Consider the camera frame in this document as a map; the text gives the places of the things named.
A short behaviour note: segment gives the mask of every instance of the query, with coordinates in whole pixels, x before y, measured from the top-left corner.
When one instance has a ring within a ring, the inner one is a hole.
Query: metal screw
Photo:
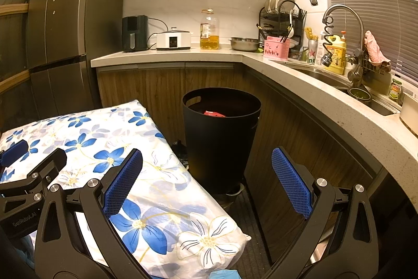
[[[328,184],[328,182],[323,178],[319,178],[318,180],[316,180],[316,183],[318,184],[318,186],[321,187],[325,187]]]
[[[97,179],[91,179],[87,182],[87,186],[89,187],[96,187],[97,184],[99,183],[99,180]]]
[[[364,187],[361,184],[356,184],[356,191],[362,193],[364,191]]]
[[[57,191],[58,189],[59,189],[59,184],[53,184],[49,190],[50,191]]]

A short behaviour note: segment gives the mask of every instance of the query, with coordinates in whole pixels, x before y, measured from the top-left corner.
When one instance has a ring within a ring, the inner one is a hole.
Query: white countertop
[[[418,138],[399,114],[382,116],[343,92],[259,53],[231,49],[114,53],[91,61],[92,67],[152,62],[241,62],[289,89],[360,142],[393,176],[418,211]]]

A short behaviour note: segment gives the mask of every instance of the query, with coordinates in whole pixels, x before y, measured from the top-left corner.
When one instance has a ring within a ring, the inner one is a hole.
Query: yellow bottle
[[[219,49],[219,21],[213,9],[202,10],[200,22],[200,48],[204,50]]]
[[[345,32],[343,33],[342,39],[338,35],[328,37],[332,42],[331,46],[327,46],[328,50],[332,53],[332,63],[329,67],[325,67],[325,69],[339,75],[344,74],[345,53],[347,51],[344,34]]]

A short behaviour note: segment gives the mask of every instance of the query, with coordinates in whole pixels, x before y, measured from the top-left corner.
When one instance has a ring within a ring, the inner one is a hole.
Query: metal bowl
[[[254,38],[231,37],[232,50],[253,53],[258,50],[260,40]]]
[[[348,94],[362,103],[368,104],[371,102],[371,95],[364,89],[350,88]]]

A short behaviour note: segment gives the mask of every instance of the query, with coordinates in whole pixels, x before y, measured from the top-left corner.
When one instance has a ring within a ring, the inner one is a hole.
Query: kitchen sink
[[[305,75],[308,75],[310,77],[316,78],[317,80],[324,82],[327,85],[330,85],[331,87],[338,88],[340,90],[346,90],[350,88],[351,86],[351,83],[345,82],[339,79],[338,77],[325,73],[321,69],[316,68],[316,67],[312,67],[309,69],[306,69],[303,66],[296,66],[296,65],[287,65],[287,67],[290,67],[294,70],[304,73]]]
[[[316,78],[317,80],[324,82],[327,85],[330,85],[331,87],[334,87],[346,94],[348,94],[347,91],[351,87],[350,82],[344,81],[340,79],[338,76],[334,76],[333,74],[328,73],[318,67],[313,67],[310,65],[295,65],[287,62],[282,62],[281,64],[284,64],[287,67],[290,67],[291,69],[304,73],[305,75]],[[371,102],[368,104],[368,107],[370,107],[372,110],[383,116],[399,113],[399,110],[391,106],[389,103],[386,103],[382,99],[379,99],[374,96],[372,96]]]

